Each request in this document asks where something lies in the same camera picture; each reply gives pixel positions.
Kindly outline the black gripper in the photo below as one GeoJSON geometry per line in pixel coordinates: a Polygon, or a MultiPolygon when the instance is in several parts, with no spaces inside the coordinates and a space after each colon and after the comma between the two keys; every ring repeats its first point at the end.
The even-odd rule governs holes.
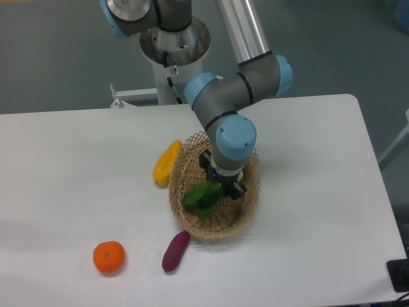
{"type": "Polygon", "coordinates": [[[232,200],[241,198],[247,192],[247,188],[238,182],[238,177],[242,169],[233,171],[217,169],[211,165],[211,156],[212,154],[209,150],[205,150],[199,154],[199,166],[209,175],[210,180],[218,182],[223,190],[228,192],[232,200]]]}

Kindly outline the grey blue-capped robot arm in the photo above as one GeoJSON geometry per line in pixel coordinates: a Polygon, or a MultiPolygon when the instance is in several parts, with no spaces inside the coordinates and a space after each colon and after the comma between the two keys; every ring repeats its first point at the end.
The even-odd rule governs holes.
{"type": "Polygon", "coordinates": [[[246,187],[238,178],[253,151],[256,128],[239,111],[272,97],[293,82],[287,59],[274,55],[252,1],[217,1],[231,40],[238,71],[219,77],[203,71],[210,48],[207,26],[192,14],[190,1],[102,1],[118,37],[139,35],[151,62],[158,102],[188,104],[212,142],[199,156],[206,176],[232,199],[246,187]]]}

